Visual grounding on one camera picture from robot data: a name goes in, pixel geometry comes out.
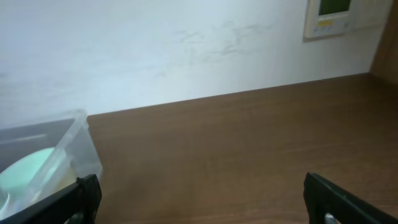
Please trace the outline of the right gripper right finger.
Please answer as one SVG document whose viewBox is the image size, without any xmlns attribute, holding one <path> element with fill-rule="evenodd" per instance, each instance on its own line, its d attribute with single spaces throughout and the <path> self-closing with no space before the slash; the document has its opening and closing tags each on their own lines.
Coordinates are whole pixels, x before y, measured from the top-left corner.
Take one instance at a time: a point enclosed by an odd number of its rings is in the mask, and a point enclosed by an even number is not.
<svg viewBox="0 0 398 224">
<path fill-rule="evenodd" d="M 303 197 L 310 224 L 397 224 L 397 219 L 316 173 L 307 173 Z"/>
</svg>

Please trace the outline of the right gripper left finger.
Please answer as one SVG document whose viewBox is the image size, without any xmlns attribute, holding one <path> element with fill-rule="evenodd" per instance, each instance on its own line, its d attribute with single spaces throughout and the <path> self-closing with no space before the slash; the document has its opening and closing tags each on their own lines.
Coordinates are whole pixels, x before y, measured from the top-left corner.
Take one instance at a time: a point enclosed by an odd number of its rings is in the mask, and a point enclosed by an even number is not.
<svg viewBox="0 0 398 224">
<path fill-rule="evenodd" d="M 1 224 L 94 224 L 102 199 L 96 175 L 76 182 L 1 221 Z"/>
</svg>

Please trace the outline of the yellow small bowl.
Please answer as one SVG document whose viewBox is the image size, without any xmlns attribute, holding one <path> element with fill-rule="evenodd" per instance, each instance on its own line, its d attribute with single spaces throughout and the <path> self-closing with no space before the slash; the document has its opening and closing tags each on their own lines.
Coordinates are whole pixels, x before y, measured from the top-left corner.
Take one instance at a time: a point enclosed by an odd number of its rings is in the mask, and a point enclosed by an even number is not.
<svg viewBox="0 0 398 224">
<path fill-rule="evenodd" d="M 55 186 L 54 193 L 58 192 L 65 187 L 76 182 L 76 175 L 73 169 L 68 169 L 66 173 L 62 176 L 62 178 L 58 181 L 57 185 Z"/>
</svg>

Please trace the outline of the mint green small bowl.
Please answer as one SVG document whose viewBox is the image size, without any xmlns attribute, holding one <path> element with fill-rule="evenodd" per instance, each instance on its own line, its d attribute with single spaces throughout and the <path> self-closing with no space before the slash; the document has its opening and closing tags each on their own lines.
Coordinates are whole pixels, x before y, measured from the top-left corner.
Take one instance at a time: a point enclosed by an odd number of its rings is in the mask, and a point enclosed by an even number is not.
<svg viewBox="0 0 398 224">
<path fill-rule="evenodd" d="M 10 217 L 54 194 L 70 167 L 65 152 L 41 149 L 19 159 L 1 172 L 1 219 Z"/>
</svg>

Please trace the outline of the clear plastic storage container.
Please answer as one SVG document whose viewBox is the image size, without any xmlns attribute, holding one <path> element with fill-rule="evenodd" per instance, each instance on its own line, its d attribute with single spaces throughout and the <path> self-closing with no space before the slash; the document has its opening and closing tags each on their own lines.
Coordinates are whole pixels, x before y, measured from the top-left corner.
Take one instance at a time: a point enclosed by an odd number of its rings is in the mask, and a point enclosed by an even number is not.
<svg viewBox="0 0 398 224">
<path fill-rule="evenodd" d="M 1 172 L 33 152 L 54 148 L 65 152 L 76 178 L 94 174 L 101 177 L 103 168 L 93 144 L 83 110 L 31 119 L 1 126 Z"/>
</svg>

